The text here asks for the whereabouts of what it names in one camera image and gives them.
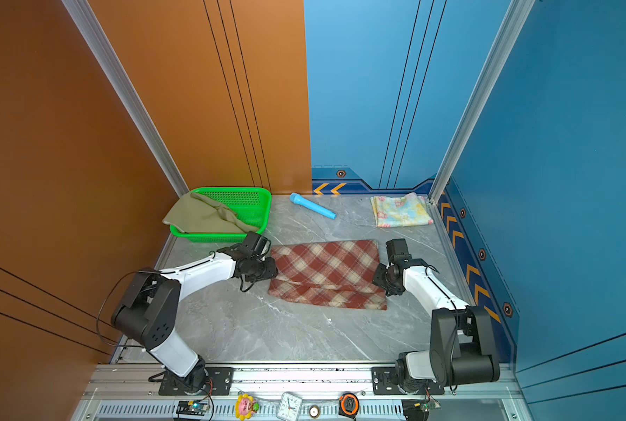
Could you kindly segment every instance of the checkered towel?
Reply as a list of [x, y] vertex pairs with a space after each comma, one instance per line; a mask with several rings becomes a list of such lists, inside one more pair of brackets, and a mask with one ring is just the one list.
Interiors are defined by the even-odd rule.
[[268, 293], [316, 306], [386, 310], [385, 291], [371, 283], [379, 263], [373, 240], [274, 246], [278, 276]]

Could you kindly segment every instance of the gray marble floor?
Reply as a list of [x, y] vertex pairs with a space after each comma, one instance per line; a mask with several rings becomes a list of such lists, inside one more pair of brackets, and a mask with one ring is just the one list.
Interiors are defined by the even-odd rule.
[[[413, 257], [440, 271], [439, 279], [455, 294], [458, 284], [434, 225], [376, 228], [367, 195], [307, 196], [337, 213], [335, 220], [274, 196], [264, 233], [274, 245], [334, 240], [375, 239], [387, 263], [385, 241], [404, 238]], [[166, 267], [206, 257], [225, 244], [177, 239]], [[273, 360], [391, 361], [400, 352], [428, 348], [430, 316], [410, 293], [388, 297], [388, 309], [355, 310], [296, 304], [268, 295], [268, 282], [249, 292], [237, 280], [218, 282], [180, 303], [175, 326], [189, 346], [209, 362]], [[152, 361], [130, 348], [120, 362]]]

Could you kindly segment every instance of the blue toy microphone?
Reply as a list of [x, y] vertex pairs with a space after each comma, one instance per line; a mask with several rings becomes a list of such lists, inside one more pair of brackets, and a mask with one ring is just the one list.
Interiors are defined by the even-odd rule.
[[303, 207], [307, 207], [311, 211], [317, 212], [318, 214], [326, 216], [327, 218], [331, 218], [333, 220], [336, 219], [336, 214], [334, 214], [334, 212], [330, 211], [329, 209], [325, 207], [318, 205], [317, 203], [313, 203], [308, 199], [302, 198], [299, 193], [292, 193], [289, 196], [289, 199], [292, 201], [292, 203], [301, 205]]

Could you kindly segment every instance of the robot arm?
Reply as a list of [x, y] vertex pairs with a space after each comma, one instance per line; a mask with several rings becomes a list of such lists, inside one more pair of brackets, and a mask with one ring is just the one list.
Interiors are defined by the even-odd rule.
[[[389, 266], [378, 266], [373, 283], [388, 296], [411, 292], [432, 315], [430, 350], [401, 354], [396, 383], [406, 392], [418, 392], [432, 379], [443, 386], [496, 381], [500, 369], [490, 315], [456, 297], [424, 260], [413, 259], [406, 240], [386, 246]], [[460, 343], [458, 331], [472, 341]]]
[[[141, 269], [112, 315], [112, 325], [138, 341], [180, 382], [195, 392], [205, 383], [205, 362], [175, 331], [177, 304], [192, 292], [229, 278], [241, 279], [241, 291], [278, 274], [265, 257], [269, 240], [250, 232], [241, 244], [220, 248], [210, 257], [171, 269]], [[243, 290], [244, 283], [250, 286]]]
[[[432, 315], [430, 350], [400, 355], [397, 384], [415, 393], [434, 379], [443, 386], [496, 381], [499, 365], [489, 314], [460, 300], [437, 279], [436, 269], [413, 259], [406, 240], [386, 245], [389, 266], [379, 265], [373, 282], [388, 296], [413, 293]], [[274, 278], [278, 274], [275, 260], [265, 257], [269, 246], [269, 240], [251, 232], [241, 244], [220, 248], [188, 265], [140, 270], [116, 307], [112, 325], [138, 341], [190, 393], [197, 392], [206, 381], [205, 361], [175, 331], [177, 304], [229, 278], [241, 279], [243, 292], [255, 282]], [[243, 289], [245, 283], [250, 286]], [[459, 330], [472, 341], [460, 343]]]

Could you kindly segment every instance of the floral cloth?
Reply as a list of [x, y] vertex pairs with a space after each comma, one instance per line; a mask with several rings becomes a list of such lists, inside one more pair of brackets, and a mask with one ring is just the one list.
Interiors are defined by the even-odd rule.
[[428, 225], [434, 223], [425, 210], [425, 198], [409, 193], [403, 198], [374, 196], [371, 198], [376, 227]]

